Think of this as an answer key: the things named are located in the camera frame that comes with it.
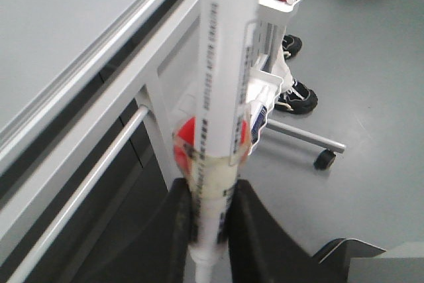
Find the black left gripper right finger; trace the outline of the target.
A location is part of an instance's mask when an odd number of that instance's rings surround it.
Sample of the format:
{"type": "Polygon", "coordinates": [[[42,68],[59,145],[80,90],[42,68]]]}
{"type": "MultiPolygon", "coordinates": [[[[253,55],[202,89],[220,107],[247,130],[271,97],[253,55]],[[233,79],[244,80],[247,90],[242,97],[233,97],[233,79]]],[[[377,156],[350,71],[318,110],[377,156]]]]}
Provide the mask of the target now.
{"type": "Polygon", "coordinates": [[[229,217],[233,282],[330,282],[331,271],[315,262],[280,227],[247,180],[239,180],[229,217]]]}

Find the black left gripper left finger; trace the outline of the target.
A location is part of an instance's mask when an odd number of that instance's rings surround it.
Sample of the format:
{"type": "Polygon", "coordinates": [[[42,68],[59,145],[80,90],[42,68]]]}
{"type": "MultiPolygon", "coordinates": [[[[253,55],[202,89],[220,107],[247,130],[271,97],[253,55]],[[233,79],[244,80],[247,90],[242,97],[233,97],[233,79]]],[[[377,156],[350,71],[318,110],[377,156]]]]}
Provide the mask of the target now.
{"type": "Polygon", "coordinates": [[[191,195],[177,178],[141,234],[99,269],[75,282],[183,282],[186,265],[191,195]]]}

